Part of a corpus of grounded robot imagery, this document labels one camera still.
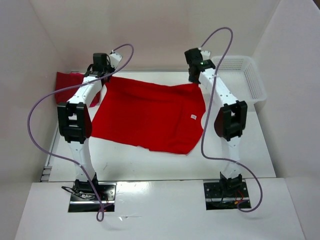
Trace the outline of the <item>pink red t shirt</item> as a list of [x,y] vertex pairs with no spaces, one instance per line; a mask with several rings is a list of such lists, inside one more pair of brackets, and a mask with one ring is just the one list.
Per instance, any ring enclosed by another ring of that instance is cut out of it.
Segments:
[[94,107],[100,102],[102,87],[101,80],[83,85],[78,88],[68,102],[71,104],[84,103],[87,107]]

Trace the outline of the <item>bright red t shirt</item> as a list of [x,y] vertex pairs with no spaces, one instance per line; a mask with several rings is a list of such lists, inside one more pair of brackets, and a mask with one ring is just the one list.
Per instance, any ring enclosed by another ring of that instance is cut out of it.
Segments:
[[112,77],[105,86],[92,137],[179,155],[189,154],[199,142],[206,106],[197,84],[167,86]]

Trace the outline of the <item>dark red t shirt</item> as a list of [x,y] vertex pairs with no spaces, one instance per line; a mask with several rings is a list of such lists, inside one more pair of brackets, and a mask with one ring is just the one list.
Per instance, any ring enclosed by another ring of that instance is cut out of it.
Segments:
[[[55,90],[68,88],[83,83],[84,75],[81,73],[56,73]],[[67,102],[79,88],[64,90],[54,94],[56,104]]]

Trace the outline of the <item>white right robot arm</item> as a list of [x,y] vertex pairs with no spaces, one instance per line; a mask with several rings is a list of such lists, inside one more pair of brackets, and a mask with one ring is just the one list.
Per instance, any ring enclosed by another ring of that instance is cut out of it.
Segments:
[[207,90],[214,88],[210,94],[212,105],[218,111],[214,120],[214,130],[220,137],[222,157],[240,161],[240,141],[246,127],[248,105],[245,101],[238,100],[221,77],[215,73],[216,66],[209,59],[209,51],[191,48],[184,52],[188,64],[188,80],[201,84]]

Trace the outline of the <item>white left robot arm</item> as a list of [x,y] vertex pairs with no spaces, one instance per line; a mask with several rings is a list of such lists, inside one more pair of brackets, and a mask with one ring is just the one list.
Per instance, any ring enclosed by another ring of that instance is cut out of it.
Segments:
[[68,143],[76,168],[74,185],[66,190],[81,199],[94,200],[100,193],[89,150],[93,126],[88,108],[108,80],[104,76],[113,73],[122,58],[115,51],[94,53],[81,86],[67,101],[57,105],[59,133]]

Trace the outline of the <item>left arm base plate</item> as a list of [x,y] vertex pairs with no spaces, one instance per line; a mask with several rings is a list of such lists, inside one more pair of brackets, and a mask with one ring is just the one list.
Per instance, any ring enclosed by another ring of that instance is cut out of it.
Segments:
[[[104,205],[104,212],[115,211],[116,187],[115,182],[107,182],[101,183],[97,188],[97,193]],[[84,194],[81,191],[75,192],[74,186],[63,188],[70,193],[69,213],[97,212],[100,209],[100,203],[93,192],[89,194]]]

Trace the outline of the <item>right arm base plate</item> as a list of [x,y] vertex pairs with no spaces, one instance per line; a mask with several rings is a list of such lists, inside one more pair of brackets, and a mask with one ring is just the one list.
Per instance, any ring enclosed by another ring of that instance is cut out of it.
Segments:
[[227,192],[223,190],[219,180],[203,182],[206,210],[251,209],[247,184],[243,181],[240,187]]

